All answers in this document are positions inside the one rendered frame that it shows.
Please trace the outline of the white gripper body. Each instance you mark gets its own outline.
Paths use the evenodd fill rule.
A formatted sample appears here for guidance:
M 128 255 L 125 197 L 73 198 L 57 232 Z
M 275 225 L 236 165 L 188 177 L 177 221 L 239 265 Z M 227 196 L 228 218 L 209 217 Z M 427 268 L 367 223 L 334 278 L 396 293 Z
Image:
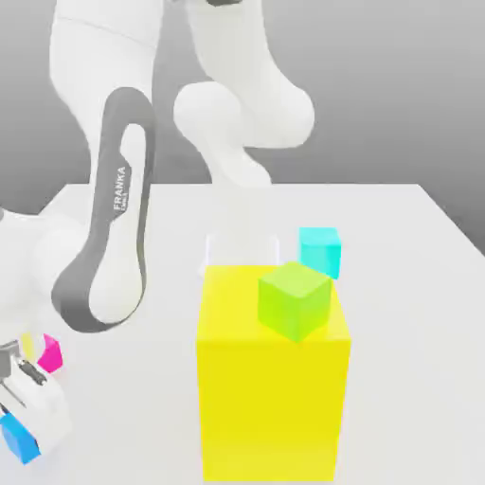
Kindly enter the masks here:
M 0 379 L 0 407 L 35 439 L 41 454 L 59 446 L 72 430 L 67 401 L 54 377 L 36 364 L 12 364 Z

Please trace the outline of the small blue cube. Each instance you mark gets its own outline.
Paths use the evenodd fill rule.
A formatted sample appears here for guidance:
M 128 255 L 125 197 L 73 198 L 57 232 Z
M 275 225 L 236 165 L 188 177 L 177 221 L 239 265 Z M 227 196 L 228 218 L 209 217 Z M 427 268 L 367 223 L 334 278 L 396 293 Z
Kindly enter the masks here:
M 0 429 L 9 450 L 23 464 L 28 464 L 41 455 L 37 441 L 10 413 L 0 418 Z

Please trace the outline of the small magenta cube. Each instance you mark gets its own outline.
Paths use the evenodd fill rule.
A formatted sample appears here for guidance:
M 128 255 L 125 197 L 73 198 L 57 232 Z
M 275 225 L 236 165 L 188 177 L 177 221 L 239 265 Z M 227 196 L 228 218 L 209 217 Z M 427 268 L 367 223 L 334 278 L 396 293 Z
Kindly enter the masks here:
M 48 373 L 53 373 L 63 366 L 63 355 L 58 340 L 48 334 L 44 334 L 45 348 L 37 364 Z

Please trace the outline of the small green cube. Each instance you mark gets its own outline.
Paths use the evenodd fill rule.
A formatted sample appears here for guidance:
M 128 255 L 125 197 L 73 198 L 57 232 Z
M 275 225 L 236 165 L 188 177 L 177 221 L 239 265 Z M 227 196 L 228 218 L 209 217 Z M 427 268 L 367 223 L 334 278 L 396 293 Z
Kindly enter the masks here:
M 261 324 L 294 342 L 301 342 L 328 322 L 332 279 L 290 261 L 258 281 L 258 319 Z

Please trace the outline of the small cyan cube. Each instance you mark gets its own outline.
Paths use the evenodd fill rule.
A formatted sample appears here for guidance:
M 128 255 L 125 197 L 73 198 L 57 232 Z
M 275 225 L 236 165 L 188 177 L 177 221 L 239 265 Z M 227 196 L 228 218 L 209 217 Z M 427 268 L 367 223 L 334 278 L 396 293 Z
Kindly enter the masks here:
M 301 227 L 298 230 L 298 261 L 337 280 L 342 243 L 335 227 Z

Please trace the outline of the large yellow box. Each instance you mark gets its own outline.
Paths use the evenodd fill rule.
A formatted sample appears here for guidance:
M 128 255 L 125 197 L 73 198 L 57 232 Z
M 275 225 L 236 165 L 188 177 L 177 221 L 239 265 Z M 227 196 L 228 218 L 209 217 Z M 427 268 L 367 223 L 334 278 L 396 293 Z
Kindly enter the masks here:
M 350 360 L 336 292 L 325 324 L 296 343 L 258 319 L 272 266 L 211 265 L 197 325 L 206 481 L 331 481 Z

